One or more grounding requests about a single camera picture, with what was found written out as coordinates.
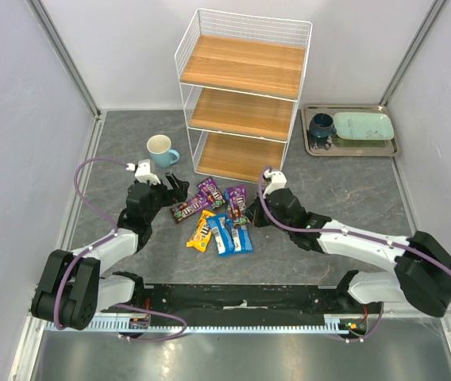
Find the dark blue candy bag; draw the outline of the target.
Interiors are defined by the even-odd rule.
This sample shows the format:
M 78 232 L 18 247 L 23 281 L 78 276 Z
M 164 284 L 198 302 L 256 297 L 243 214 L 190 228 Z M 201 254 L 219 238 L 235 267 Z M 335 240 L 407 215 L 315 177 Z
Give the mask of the dark blue candy bag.
M 237 228 L 242 225 L 246 225 L 249 222 L 248 218 L 243 214 L 239 207 L 233 207 L 228 205 L 225 211 L 225 223 Z

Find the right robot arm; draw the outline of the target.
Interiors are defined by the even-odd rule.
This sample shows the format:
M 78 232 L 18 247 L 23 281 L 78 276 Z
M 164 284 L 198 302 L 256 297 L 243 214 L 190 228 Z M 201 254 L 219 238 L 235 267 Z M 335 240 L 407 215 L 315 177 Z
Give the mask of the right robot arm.
M 404 237 L 354 229 L 305 210 L 287 188 L 258 195 L 246 215 L 258 228 L 282 229 L 303 250 L 346 256 L 379 268 L 377 273 L 351 271 L 342 279 L 347 294 L 360 304 L 408 302 L 441 318 L 451 303 L 451 255 L 428 233 Z

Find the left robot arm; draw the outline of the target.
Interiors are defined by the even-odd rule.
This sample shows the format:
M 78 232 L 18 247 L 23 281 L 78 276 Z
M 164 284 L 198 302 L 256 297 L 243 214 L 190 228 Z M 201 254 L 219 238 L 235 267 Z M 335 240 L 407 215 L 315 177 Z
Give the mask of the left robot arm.
M 105 237 L 74 252 L 57 249 L 49 254 L 30 308 L 35 318 L 53 322 L 57 329 L 82 330 L 97 311 L 131 300 L 140 277 L 101 275 L 147 244 L 161 209 L 186 200 L 190 183 L 171 172 L 165 177 L 168 185 L 136 180 Z

